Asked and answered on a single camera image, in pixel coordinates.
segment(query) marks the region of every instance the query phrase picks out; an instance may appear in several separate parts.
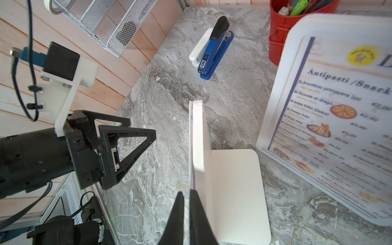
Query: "stapler label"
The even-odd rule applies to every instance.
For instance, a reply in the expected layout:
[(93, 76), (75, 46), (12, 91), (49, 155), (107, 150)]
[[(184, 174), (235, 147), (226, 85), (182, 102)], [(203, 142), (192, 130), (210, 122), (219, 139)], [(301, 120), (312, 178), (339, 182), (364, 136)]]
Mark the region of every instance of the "stapler label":
[(199, 70), (202, 71), (204, 69), (205, 63), (207, 63), (207, 58), (208, 58), (208, 54), (205, 54), (203, 60), (201, 61)]

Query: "red pen holder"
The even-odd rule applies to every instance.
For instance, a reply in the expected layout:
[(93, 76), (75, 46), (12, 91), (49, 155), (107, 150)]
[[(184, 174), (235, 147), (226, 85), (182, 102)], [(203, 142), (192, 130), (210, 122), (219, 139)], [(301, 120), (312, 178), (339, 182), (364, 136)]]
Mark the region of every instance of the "red pen holder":
[[(271, 29), (269, 36), (269, 58), (275, 65), (279, 65), (280, 56), (282, 55), (288, 32), (302, 17), (308, 15), (282, 16), (278, 14), (282, 7), (287, 7), (288, 2), (289, 0), (270, 0)], [(335, 13), (339, 3), (340, 0), (334, 0), (327, 6), (313, 11), (312, 13)]]

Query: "wooden wall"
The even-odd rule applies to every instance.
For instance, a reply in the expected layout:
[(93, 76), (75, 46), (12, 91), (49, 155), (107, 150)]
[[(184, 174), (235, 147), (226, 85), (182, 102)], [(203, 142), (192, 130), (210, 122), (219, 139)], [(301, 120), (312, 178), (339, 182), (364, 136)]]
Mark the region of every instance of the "wooden wall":
[[(189, 0), (190, 4), (269, 4), (269, 0)], [(392, 5), (392, 0), (341, 0), (342, 5)]]
[[(65, 15), (53, 15), (44, 7), (43, 0), (31, 0), (33, 9), (33, 49), (46, 53), (51, 41), (63, 45), (99, 63), (98, 73), (91, 88), (80, 86), (71, 107), (114, 115), (155, 53), (170, 33), (183, 10), (178, 0), (158, 0), (121, 58), (104, 50)], [(53, 127), (53, 118), (40, 113), (37, 122), (25, 116), (15, 95), (11, 80), (12, 47), (27, 46), (27, 10), (25, 0), (0, 1), (0, 137)], [(39, 80), (40, 68), (35, 67)], [(19, 61), (17, 82), (25, 103), (33, 102), (29, 66)], [(40, 196), (39, 192), (15, 195), (0, 200), (1, 217), (22, 210)], [(32, 212), (41, 212), (50, 198), (36, 205)]]

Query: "blue bracket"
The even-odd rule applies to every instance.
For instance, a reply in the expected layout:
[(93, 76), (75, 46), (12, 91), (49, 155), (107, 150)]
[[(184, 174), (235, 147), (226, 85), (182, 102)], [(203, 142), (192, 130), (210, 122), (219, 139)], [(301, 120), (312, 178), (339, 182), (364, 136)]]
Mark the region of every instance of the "blue bracket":
[[(29, 48), (24, 47), (22, 53), (20, 54), (19, 59), (26, 61), (26, 62), (29, 62), (28, 55), (27, 55), (28, 52), (29, 52)], [(44, 67), (45, 60), (46, 60), (46, 54), (38, 53), (33, 50), (33, 64), (34, 65), (37, 65), (39, 67)]]

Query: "black cable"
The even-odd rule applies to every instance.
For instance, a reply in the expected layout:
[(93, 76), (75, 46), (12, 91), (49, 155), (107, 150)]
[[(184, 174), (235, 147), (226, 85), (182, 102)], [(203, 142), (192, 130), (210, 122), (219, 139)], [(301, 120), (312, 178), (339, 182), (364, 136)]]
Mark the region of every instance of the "black cable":
[[(26, 0), (26, 6), (27, 6), (27, 11), (29, 12), (28, 15), (28, 23), (29, 23), (29, 33), (28, 33), (28, 39), (29, 39), (29, 52), (27, 54), (27, 58), (29, 60), (29, 65), (30, 65), (30, 73), (31, 73), (31, 79), (33, 80), (33, 85), (35, 86), (37, 84), (36, 78), (35, 78), (35, 72), (34, 72), (34, 67), (33, 67), (33, 12), (31, 10), (31, 1)], [(37, 104), (37, 92), (34, 92), (34, 104), (35, 104), (35, 117), (34, 119), (31, 118), (30, 114), (29, 119), (33, 122), (38, 120), (38, 104)]]
[[(28, 61), (29, 61), (29, 66), (30, 66), (30, 73), (31, 73), (31, 79), (33, 80), (33, 86), (36, 86), (37, 81), (35, 78), (35, 72), (34, 72), (34, 67), (33, 67), (33, 13), (31, 12), (31, 2), (30, 0), (26, 0), (26, 5), (27, 5), (27, 10), (28, 10), (28, 22), (29, 22), (29, 44), (28, 44)], [(20, 91), (18, 88), (18, 84), (16, 82), (16, 67), (18, 66), (18, 60), (19, 60), (19, 55), (13, 55), (12, 58), (12, 65), (11, 65), (11, 77), (12, 77), (12, 83), (14, 84), (15, 88), (15, 93), (16, 96), (18, 97), (19, 103), (26, 114), (26, 117), (28, 117), (31, 121), (35, 122), (38, 120), (39, 112), (38, 112), (38, 105), (37, 105), (37, 92), (34, 92), (34, 104), (35, 104), (35, 116), (32, 118), (30, 116), (30, 113), (27, 111), (27, 108), (25, 104), (23, 103), (22, 97), (20, 95)]]
[(59, 199), (57, 199), (57, 202), (56, 202), (56, 204), (54, 205), (54, 207), (53, 207), (52, 211), (50, 212), (50, 214), (48, 215), (48, 217), (46, 218), (46, 220), (43, 222), (43, 224), (45, 224), (45, 223), (46, 223), (46, 221), (49, 219), (49, 217), (52, 215), (52, 213), (53, 213), (54, 209), (56, 208), (56, 206), (57, 206), (57, 204), (58, 204), (58, 201), (60, 201), (60, 200), (61, 200), (61, 203), (63, 203), (63, 212), (64, 212), (64, 216), (67, 216), (67, 215), (65, 214), (65, 208), (64, 208), (64, 201), (63, 201), (63, 198), (62, 198), (62, 197), (60, 197)]
[(82, 197), (80, 198), (80, 207), (83, 206), (82, 201), (83, 201), (83, 197), (87, 194), (87, 193), (93, 193), (95, 196), (95, 193), (93, 191), (87, 191), (85, 193), (83, 193)]
[(36, 121), (35, 118), (32, 118), (30, 116), (30, 113), (27, 111), (27, 108), (26, 108), (25, 104), (23, 103), (22, 97), (19, 92), (18, 84), (16, 83), (16, 67), (18, 65), (18, 60), (19, 60), (19, 58), (17, 58), (17, 57), (12, 58), (12, 64), (11, 64), (12, 83), (14, 84), (16, 96), (18, 97), (19, 103), (22, 106), (24, 113), (31, 121), (35, 122)]
[[(90, 198), (90, 200), (88, 200), (88, 202), (86, 202), (85, 205), (82, 206), (83, 197), (84, 197), (84, 195), (86, 195), (86, 194), (89, 193), (89, 192), (93, 193), (94, 195)], [(95, 193), (94, 193), (93, 191), (87, 191), (87, 192), (85, 192), (85, 193), (82, 195), (82, 197), (80, 198), (80, 206), (81, 206), (81, 207), (80, 207), (78, 210), (76, 210), (76, 212), (74, 212), (70, 217), (71, 217), (71, 218), (75, 217), (78, 213), (80, 213), (80, 211), (82, 211), (83, 209), (85, 209), (85, 208), (92, 202), (92, 200), (93, 200), (94, 197), (95, 197)]]
[(32, 207), (34, 207), (39, 201), (41, 201), (42, 198), (44, 198), (49, 191), (52, 189), (53, 183), (52, 181), (48, 182), (49, 185), (46, 188), (45, 192), (42, 194), (42, 196), (36, 200), (35, 202), (33, 202), (32, 204), (30, 204), (28, 207), (26, 207), (25, 209), (23, 209), (22, 211), (20, 211), (19, 213), (13, 215), (12, 217), (9, 217), (8, 219), (2, 221), (0, 223), (0, 230), (6, 228), (7, 226), (11, 225), (12, 223), (14, 223), (15, 221), (17, 221), (18, 219), (20, 219), (23, 215), (25, 215)]

